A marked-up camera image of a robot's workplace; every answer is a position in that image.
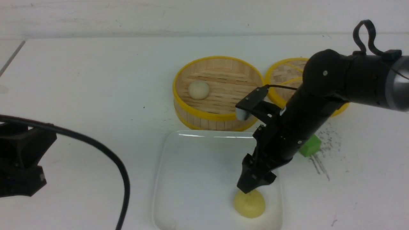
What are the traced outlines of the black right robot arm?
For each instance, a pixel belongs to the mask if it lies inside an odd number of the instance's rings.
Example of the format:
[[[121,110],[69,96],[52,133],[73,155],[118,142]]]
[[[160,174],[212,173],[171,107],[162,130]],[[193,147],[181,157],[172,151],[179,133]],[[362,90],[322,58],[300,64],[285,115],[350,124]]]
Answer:
[[[282,109],[264,101],[271,87],[257,87],[235,106],[238,119],[253,115],[264,123],[253,134],[253,154],[242,161],[237,188],[246,194],[273,183],[272,171],[289,163],[344,104],[408,111],[408,56],[400,50],[345,56],[327,49],[307,61],[301,86]]]

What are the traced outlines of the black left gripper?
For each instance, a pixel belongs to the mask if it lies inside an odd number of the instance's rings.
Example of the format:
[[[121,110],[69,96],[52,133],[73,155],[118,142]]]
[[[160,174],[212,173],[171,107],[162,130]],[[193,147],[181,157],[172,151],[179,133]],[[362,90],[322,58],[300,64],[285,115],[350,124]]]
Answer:
[[[0,125],[0,196],[33,196],[47,183],[40,160],[56,141],[55,132]]]

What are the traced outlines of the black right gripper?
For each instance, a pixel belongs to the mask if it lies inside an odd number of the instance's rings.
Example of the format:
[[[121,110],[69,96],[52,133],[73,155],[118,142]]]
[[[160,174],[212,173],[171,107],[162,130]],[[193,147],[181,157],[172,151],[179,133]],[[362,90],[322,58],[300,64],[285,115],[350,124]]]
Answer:
[[[253,154],[244,157],[237,182],[244,194],[276,180],[272,171],[288,164],[307,141],[307,123],[270,123],[257,129],[253,137],[257,144]]]

